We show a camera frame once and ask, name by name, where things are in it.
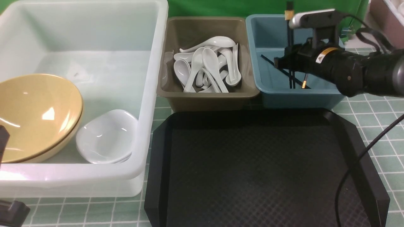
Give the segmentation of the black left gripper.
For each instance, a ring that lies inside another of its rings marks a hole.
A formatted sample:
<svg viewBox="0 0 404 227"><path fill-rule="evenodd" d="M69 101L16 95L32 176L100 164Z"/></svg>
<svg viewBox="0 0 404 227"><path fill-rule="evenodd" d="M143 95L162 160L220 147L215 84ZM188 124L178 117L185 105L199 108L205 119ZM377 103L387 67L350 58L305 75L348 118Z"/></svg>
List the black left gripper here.
<svg viewBox="0 0 404 227"><path fill-rule="evenodd" d="M0 225L5 227L22 227L30 208L20 201L0 200Z"/></svg>

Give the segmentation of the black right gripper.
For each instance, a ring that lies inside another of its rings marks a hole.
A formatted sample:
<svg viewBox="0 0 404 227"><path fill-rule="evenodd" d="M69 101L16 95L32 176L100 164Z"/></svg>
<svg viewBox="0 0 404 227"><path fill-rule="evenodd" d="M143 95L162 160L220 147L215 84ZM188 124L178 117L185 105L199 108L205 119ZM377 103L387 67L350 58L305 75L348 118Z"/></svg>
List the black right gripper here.
<svg viewBox="0 0 404 227"><path fill-rule="evenodd" d="M317 41L316 48L313 48L314 43L313 38L307 38L303 44L286 47L284 56L274 58L274 67L278 70L308 73L321 79L331 79L326 66L321 66L317 58L327 48L335 50L335 44Z"/></svg>

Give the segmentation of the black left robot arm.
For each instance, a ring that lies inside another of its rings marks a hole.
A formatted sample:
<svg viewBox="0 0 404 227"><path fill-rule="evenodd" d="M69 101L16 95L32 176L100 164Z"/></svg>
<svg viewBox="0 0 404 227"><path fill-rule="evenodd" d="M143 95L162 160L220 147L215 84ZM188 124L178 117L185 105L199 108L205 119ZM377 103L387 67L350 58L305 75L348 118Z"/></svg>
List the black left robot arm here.
<svg viewBox="0 0 404 227"><path fill-rule="evenodd" d="M0 158L3 154L9 140L9 133L4 126L0 127ZM6 227L22 227L30 208L21 201L0 200L0 225Z"/></svg>

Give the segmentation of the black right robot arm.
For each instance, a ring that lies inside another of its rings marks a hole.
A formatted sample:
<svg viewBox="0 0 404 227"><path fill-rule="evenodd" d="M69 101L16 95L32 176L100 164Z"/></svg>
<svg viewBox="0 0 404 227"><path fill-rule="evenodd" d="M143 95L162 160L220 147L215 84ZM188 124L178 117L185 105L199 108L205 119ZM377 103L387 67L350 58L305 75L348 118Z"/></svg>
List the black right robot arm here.
<svg viewBox="0 0 404 227"><path fill-rule="evenodd" d="M320 41L285 48L283 57L274 58L277 69L311 74L333 83L347 97L369 93L375 96L403 97L403 50L373 52L368 56L346 51L336 43Z"/></svg>

